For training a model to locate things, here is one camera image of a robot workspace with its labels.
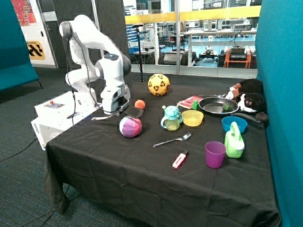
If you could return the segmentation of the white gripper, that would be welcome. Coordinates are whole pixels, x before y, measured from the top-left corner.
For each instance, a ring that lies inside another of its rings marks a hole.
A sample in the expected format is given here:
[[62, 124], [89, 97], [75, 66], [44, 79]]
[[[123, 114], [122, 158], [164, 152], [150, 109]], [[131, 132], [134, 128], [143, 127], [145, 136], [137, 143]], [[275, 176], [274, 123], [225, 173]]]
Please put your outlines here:
[[129, 106], [131, 94], [128, 85], [125, 84], [118, 87], [106, 86], [100, 96], [104, 113], [113, 114], [117, 111], [116, 116], [119, 116], [120, 112]]

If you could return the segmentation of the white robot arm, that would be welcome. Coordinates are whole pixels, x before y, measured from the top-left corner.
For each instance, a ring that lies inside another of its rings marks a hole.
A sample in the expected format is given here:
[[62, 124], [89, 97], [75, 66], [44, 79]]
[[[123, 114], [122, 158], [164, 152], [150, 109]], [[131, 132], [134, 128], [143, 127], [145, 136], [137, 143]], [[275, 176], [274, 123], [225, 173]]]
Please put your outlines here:
[[86, 15], [62, 22], [59, 31], [68, 41], [72, 61], [80, 66], [65, 78], [81, 101], [109, 116], [126, 109], [131, 97], [125, 82], [132, 68], [129, 58]]

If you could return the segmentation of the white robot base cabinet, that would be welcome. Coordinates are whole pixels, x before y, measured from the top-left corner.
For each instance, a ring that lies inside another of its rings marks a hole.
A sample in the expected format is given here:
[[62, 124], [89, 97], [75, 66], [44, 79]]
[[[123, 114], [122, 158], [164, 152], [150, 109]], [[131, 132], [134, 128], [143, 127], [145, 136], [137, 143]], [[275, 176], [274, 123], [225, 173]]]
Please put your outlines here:
[[83, 95], [71, 91], [36, 105], [37, 118], [31, 122], [31, 125], [42, 150], [45, 150], [49, 141], [101, 106], [100, 102], [95, 103], [91, 99], [90, 94]]

